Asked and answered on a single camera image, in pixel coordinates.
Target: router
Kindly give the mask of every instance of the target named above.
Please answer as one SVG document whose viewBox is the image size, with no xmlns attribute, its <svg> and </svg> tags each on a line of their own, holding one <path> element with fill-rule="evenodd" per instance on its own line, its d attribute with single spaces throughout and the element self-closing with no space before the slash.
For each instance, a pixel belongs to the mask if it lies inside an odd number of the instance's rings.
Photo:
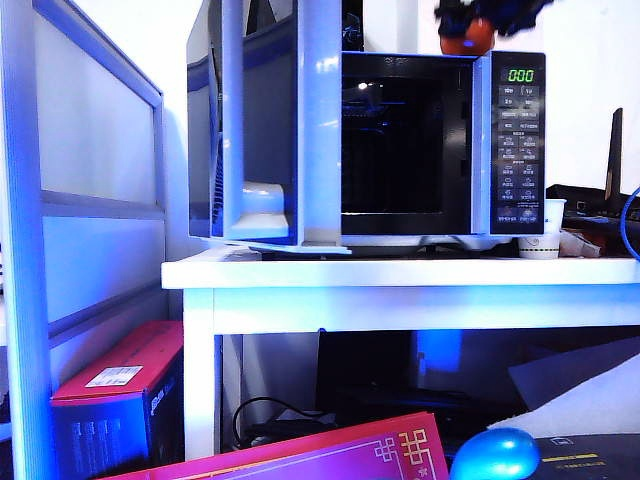
<svg viewBox="0 0 640 480">
<path fill-rule="evenodd" d="M 567 200 L 562 220 L 563 228 L 573 228 L 584 233 L 604 234 L 620 238 L 620 216 L 629 195 L 620 193 L 622 166 L 622 108 L 613 113 L 609 159 L 605 188 L 552 185 L 547 188 L 547 198 Z M 627 213 L 627 234 L 640 238 L 640 200 L 634 199 Z"/>
</svg>

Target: box label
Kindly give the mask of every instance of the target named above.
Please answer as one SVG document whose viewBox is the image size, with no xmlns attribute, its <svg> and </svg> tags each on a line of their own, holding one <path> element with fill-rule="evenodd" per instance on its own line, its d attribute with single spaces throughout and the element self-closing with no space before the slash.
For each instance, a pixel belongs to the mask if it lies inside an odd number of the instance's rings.
<svg viewBox="0 0 640 480">
<path fill-rule="evenodd" d="M 108 367 L 93 377 L 86 387 L 113 387 L 126 385 L 142 370 L 142 366 L 135 367 Z"/>
</svg>

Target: digital display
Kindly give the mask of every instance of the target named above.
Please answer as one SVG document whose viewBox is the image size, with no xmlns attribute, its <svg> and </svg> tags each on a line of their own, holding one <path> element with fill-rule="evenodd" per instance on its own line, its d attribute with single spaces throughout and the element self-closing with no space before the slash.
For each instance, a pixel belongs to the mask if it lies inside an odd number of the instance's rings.
<svg viewBox="0 0 640 480">
<path fill-rule="evenodd" d="M 500 80 L 503 82 L 532 83 L 535 70 L 532 68 L 503 68 Z"/>
</svg>

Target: red box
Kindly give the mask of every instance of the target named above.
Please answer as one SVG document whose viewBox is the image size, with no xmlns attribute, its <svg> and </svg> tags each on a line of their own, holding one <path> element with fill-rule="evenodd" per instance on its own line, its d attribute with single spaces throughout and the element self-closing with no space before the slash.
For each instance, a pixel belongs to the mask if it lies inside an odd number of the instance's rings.
<svg viewBox="0 0 640 480">
<path fill-rule="evenodd" d="M 152 321 L 51 398 L 60 478 L 96 478 L 184 459 L 182 322 Z"/>
<path fill-rule="evenodd" d="M 109 478 L 230 480 L 245 474 L 256 480 L 449 478 L 434 417 L 426 412 Z"/>
</svg>

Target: router antenna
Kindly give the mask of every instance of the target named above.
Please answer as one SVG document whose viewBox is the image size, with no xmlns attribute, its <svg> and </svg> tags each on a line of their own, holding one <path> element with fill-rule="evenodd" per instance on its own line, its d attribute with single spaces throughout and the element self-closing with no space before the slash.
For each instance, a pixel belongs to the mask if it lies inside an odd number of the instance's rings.
<svg viewBox="0 0 640 480">
<path fill-rule="evenodd" d="M 622 208 L 620 196 L 620 172 L 622 165 L 622 108 L 613 112 L 611 121 L 611 140 L 609 143 L 609 162 L 607 164 L 607 183 L 604 190 L 605 211 L 609 214 Z"/>
</svg>

